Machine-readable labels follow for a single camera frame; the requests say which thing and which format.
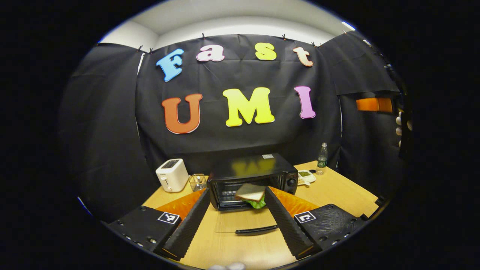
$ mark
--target toaster oven knob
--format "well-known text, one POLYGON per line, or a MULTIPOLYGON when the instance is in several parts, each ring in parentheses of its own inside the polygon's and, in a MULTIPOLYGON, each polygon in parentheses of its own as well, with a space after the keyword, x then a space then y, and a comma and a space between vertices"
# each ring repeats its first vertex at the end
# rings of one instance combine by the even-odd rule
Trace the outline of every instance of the toaster oven knob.
POLYGON ((288 186, 294 186, 294 185, 296 185, 296 184, 297 184, 297 181, 295 181, 295 179, 289 179, 289 180, 287 181, 287 185, 288 185, 288 186))

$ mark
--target white wall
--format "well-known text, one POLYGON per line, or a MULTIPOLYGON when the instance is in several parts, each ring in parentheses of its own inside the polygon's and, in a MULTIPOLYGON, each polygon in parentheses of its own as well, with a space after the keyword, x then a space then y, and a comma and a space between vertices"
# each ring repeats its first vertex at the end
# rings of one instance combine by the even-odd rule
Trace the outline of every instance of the white wall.
POLYGON ((110 31, 100 41, 100 43, 115 43, 138 49, 143 45, 143 51, 149 51, 158 41, 158 35, 149 28, 132 22, 126 21, 117 28, 110 31))
POLYGON ((332 34, 287 20, 238 16, 230 18, 213 19, 200 23, 187 25, 168 33, 161 35, 155 44, 155 48, 161 48, 173 43, 200 38, 202 33, 205 36, 218 36, 229 34, 253 34, 282 37, 303 41, 306 43, 315 42, 316 45, 322 44, 334 38, 332 34))

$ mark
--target toaster oven door handle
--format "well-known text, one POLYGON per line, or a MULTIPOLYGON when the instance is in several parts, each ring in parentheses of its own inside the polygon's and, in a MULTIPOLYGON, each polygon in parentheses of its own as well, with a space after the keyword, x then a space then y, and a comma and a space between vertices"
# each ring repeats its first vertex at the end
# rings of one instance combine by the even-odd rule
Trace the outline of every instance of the toaster oven door handle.
POLYGON ((236 230, 235 234, 239 235, 259 235, 259 234, 264 234, 271 232, 278 228, 278 225, 275 224, 273 226, 268 226, 268 227, 262 227, 262 228, 254 228, 254 229, 247 229, 247 230, 236 230))

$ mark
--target black fabric curtain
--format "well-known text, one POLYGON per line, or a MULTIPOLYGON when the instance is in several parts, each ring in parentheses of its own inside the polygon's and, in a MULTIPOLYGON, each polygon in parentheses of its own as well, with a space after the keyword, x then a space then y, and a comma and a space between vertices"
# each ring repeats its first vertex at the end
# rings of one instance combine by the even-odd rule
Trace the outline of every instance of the black fabric curtain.
POLYGON ((404 162, 398 157, 397 111, 385 114, 358 111, 356 100, 395 97, 399 89, 388 75, 383 58, 357 31, 323 44, 332 83, 342 109, 343 133, 338 172, 376 196, 391 197, 402 180, 404 162))
POLYGON ((213 163, 230 157, 280 153, 292 164, 315 160, 322 142, 329 145, 328 166, 335 167, 341 138, 340 103, 331 83, 331 75, 320 48, 312 44, 260 35, 224 35, 172 44, 145 55, 137 82, 136 116, 142 145, 150 169, 165 160, 182 158, 189 173, 210 172, 213 163), (255 44, 270 43, 276 59, 263 61, 255 56, 255 44), (220 45, 222 61, 198 61, 200 48, 220 45), (302 47, 309 52, 312 67, 303 65, 293 51, 302 47), (182 49, 182 71, 168 82, 157 61, 182 49), (311 89, 314 118, 302 119, 297 86, 311 89), (224 90, 239 89, 250 99, 257 87, 270 89, 268 95, 272 123, 228 127, 228 101, 224 90), (178 120, 190 119, 185 97, 200 93, 200 123, 187 134, 174 134, 166 128, 162 101, 181 99, 178 120))
POLYGON ((111 222, 160 186, 148 168, 135 123, 135 83, 142 52, 99 44, 71 75, 59 110, 59 137, 79 197, 111 222))

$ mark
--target bread slice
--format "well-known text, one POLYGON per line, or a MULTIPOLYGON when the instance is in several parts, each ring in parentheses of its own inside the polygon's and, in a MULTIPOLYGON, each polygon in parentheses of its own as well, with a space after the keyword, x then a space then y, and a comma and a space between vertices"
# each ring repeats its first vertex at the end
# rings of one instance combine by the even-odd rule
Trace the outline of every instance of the bread slice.
POLYGON ((238 199, 260 202, 264 194, 265 186, 246 183, 237 190, 235 197, 238 199))

